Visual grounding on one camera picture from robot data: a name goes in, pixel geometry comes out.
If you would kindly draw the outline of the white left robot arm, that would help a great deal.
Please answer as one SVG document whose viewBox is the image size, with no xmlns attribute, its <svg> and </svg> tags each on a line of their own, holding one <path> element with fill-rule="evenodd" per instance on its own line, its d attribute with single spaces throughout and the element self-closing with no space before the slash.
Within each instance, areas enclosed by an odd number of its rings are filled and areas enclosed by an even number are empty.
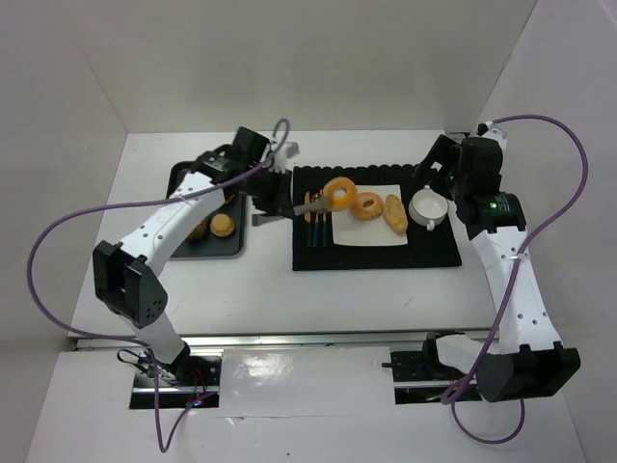
<svg viewBox="0 0 617 463">
<path fill-rule="evenodd" d="M 159 281 L 168 260 L 203 219 L 220 209 L 226 192 L 257 200 L 268 214 L 290 217 L 291 173 L 297 143 L 239 127 L 231 143 L 195 159 L 180 184 L 135 231 L 93 251 L 94 293 L 121 318 L 151 358 L 178 376 L 196 364 L 188 344 L 165 314 L 168 294 Z"/>
</svg>

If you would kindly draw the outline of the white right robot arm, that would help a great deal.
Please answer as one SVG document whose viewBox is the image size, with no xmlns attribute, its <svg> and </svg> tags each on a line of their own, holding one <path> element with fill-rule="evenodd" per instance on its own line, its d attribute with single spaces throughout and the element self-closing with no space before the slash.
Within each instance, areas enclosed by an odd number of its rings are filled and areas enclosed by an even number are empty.
<svg viewBox="0 0 617 463">
<path fill-rule="evenodd" d="M 498 141 L 438 137 L 416 165 L 412 184 L 451 200 L 480 257 L 496 308 L 485 341 L 458 331 L 427 335 L 429 369 L 462 373 L 443 402 L 474 382 L 483 399 L 501 402 L 555 395 L 579 370 L 574 347 L 564 346 L 550 321 L 528 253 L 527 231 L 516 195 L 501 191 L 503 151 Z"/>
</svg>

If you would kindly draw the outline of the metal tongs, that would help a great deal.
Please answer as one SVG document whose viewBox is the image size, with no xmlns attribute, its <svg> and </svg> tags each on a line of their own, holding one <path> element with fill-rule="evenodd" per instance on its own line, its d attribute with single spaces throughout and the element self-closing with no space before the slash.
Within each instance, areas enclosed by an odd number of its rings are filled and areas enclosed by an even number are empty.
<svg viewBox="0 0 617 463">
<path fill-rule="evenodd" d="M 251 224 L 253 227 L 260 227 L 281 219 L 293 219 L 297 216 L 309 213 L 331 212 L 334 209 L 333 200 L 327 196 L 313 195 L 306 204 L 298 205 L 272 205 L 259 213 L 253 213 Z"/>
</svg>

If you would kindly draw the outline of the glazed ring donut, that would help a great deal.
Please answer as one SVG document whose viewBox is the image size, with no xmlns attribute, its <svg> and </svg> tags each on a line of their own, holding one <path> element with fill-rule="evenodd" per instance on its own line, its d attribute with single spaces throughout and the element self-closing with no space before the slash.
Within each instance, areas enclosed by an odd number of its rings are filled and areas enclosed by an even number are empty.
<svg viewBox="0 0 617 463">
<path fill-rule="evenodd" d="M 357 194 L 349 207 L 352 216 L 360 221 L 370 221 L 380 217 L 383 209 L 384 203 L 382 198 L 373 192 Z"/>
<path fill-rule="evenodd" d="M 324 185 L 322 196 L 329 210 L 341 211 L 356 199 L 357 186 L 348 177 L 335 177 Z"/>
</svg>

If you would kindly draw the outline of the long golden bread loaf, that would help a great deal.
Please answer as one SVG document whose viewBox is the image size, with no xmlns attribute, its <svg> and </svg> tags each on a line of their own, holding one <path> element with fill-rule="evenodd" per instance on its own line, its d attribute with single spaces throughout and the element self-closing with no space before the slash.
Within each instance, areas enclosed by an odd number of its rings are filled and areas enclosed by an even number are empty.
<svg viewBox="0 0 617 463">
<path fill-rule="evenodd" d="M 383 217 L 394 233 L 403 235 L 407 232 L 409 226 L 407 212 L 402 201 L 397 196 L 387 195 L 384 203 Z"/>
</svg>

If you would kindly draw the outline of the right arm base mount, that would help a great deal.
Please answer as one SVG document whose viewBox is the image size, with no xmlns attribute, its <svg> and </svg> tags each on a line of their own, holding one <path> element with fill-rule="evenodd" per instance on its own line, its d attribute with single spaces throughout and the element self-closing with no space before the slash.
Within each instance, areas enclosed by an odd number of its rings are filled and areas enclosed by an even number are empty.
<svg viewBox="0 0 617 463">
<path fill-rule="evenodd" d="M 447 387 L 462 379 L 464 374 L 450 367 L 438 365 L 423 346 L 396 348 L 389 359 L 381 363 L 393 381 L 394 403 L 440 404 Z"/>
</svg>

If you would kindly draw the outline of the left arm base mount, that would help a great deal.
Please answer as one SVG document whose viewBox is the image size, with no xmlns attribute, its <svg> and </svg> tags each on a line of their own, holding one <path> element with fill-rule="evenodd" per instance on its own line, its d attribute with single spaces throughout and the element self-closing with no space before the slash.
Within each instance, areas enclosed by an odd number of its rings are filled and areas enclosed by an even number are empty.
<svg viewBox="0 0 617 463">
<path fill-rule="evenodd" d="M 154 371 L 149 355 L 135 349 L 120 349 L 117 360 L 133 367 L 129 408 L 152 410 L 154 408 Z M 195 367 L 189 367 L 180 377 L 164 368 L 159 369 L 159 406 L 161 409 L 182 409 L 191 403 L 193 409 L 219 407 L 222 352 L 210 351 L 201 356 Z"/>
</svg>

